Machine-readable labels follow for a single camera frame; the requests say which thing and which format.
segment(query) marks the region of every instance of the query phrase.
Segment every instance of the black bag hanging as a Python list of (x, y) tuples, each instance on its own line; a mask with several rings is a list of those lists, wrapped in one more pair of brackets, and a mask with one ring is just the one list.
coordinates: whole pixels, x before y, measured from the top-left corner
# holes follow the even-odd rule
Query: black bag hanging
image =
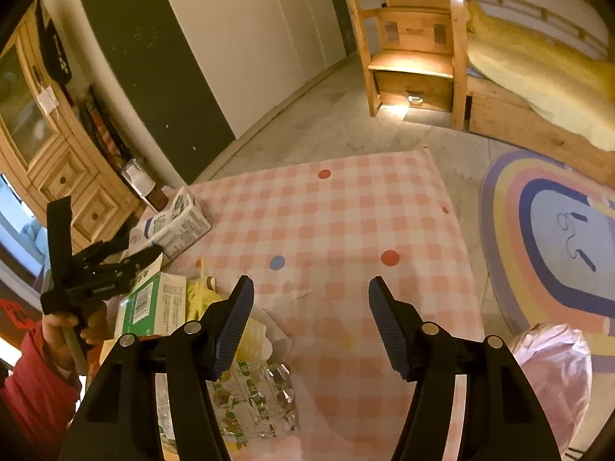
[(35, 16), (36, 29), (41, 44), (42, 62), (51, 78), (60, 85), (65, 86), (73, 75), (68, 66), (68, 59), (66, 58), (64, 47), (62, 46), (60, 36), (55, 29), (53, 21), (49, 19), (47, 27), (45, 27), (41, 0), (36, 2)]

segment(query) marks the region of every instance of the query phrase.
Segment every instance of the drawer knob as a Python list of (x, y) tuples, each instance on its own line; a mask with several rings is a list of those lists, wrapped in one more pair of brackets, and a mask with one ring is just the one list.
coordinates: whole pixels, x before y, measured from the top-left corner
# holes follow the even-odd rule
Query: drawer knob
[(564, 145), (564, 141), (561, 140), (560, 138), (556, 137), (555, 135), (549, 136), (549, 140), (556, 147), (560, 147), (560, 146)]
[(408, 94), (408, 102), (410, 103), (410, 106), (422, 106), (422, 91), (407, 91), (406, 93)]

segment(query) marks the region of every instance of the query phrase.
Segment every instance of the snack package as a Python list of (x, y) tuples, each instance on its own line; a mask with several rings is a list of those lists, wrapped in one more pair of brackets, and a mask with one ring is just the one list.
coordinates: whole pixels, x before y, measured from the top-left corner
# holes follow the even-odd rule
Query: snack package
[(166, 336), (186, 322), (186, 277), (160, 271), (162, 255), (139, 272), (132, 292), (118, 306), (115, 338)]
[(170, 207), (130, 231), (128, 255), (152, 244), (159, 244), (164, 249), (165, 261), (171, 261), (210, 230), (211, 225), (199, 203), (182, 187)]

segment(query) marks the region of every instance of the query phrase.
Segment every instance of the crumpled plastic wrapper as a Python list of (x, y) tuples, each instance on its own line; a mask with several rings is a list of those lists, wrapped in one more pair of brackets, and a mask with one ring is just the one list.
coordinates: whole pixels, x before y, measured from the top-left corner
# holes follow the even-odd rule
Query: crumpled plastic wrapper
[(540, 401), (560, 453), (578, 431), (592, 390), (592, 356), (579, 329), (542, 323), (510, 344)]
[(284, 364), (234, 360), (220, 380), (207, 382), (227, 448), (241, 449), (258, 438), (278, 438), (298, 430), (299, 417)]

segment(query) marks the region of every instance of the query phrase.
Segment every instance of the pink checkered tablecloth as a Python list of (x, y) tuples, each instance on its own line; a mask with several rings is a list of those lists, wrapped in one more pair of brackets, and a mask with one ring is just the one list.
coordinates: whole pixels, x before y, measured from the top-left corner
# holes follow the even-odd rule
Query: pink checkered tablecloth
[[(189, 190), (213, 230), (167, 270), (198, 277), (205, 257), (221, 292), (249, 275), (256, 304), (293, 341), (301, 432), (234, 458), (389, 460), (414, 385), (391, 369), (369, 281), (381, 275), (398, 300), (455, 336), (484, 337), (467, 250), (429, 151), (280, 167)], [(447, 460), (456, 459), (463, 410), (459, 379)]]

